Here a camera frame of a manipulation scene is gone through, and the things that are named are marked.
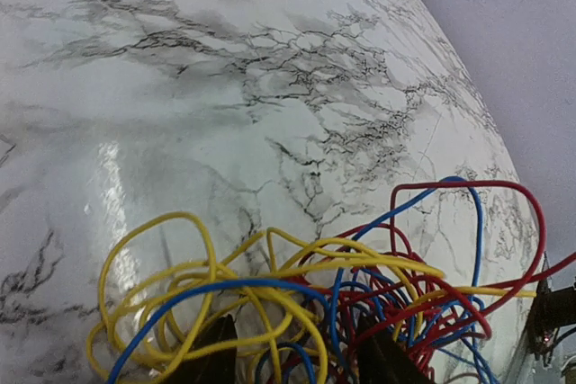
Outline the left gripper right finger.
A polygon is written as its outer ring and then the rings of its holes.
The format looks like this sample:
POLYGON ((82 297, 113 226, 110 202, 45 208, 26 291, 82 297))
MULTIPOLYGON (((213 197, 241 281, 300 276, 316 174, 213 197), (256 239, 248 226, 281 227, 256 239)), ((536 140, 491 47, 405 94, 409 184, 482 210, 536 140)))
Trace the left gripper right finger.
POLYGON ((358 377, 365 383, 433 383, 409 356, 392 341, 386 330, 370 332, 374 317, 360 316, 357 324, 358 377))

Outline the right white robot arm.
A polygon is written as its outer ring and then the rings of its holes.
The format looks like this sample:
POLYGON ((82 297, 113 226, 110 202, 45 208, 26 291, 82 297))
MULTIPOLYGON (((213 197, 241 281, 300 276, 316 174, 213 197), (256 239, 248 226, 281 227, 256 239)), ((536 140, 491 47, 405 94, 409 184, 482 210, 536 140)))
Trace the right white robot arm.
POLYGON ((556 346, 575 333, 575 283, 551 290, 548 279, 575 262, 575 253, 536 273, 536 296, 526 322, 528 351, 538 361, 551 356, 556 346))

